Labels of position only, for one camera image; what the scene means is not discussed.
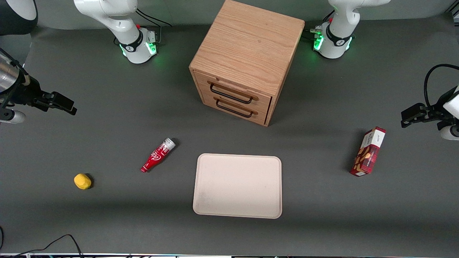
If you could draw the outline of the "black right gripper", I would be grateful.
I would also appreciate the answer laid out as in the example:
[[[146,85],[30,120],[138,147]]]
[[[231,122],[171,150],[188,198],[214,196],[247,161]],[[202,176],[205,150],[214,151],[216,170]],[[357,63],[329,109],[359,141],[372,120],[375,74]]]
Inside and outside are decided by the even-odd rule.
[[[5,97],[10,97],[5,102],[6,107],[19,104],[35,107],[43,112],[47,112],[49,109],[59,109],[70,115],[76,114],[77,108],[74,107],[74,101],[61,93],[47,93],[41,90],[39,82],[33,77],[30,77],[30,84],[27,86],[23,85],[24,81],[25,79],[19,78],[13,86],[5,91]]]

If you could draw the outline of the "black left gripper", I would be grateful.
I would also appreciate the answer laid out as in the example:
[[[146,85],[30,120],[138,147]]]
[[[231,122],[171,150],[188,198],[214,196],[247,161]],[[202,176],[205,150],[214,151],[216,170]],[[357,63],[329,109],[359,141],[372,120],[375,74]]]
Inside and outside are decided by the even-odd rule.
[[[431,105],[426,90],[426,105],[423,103],[416,103],[413,106],[403,110],[401,112],[401,127],[407,128],[412,124],[429,123],[433,121],[440,121],[444,124],[455,124],[454,116],[443,107],[444,104],[451,100],[454,94],[455,87],[442,94],[439,97],[437,103]]]

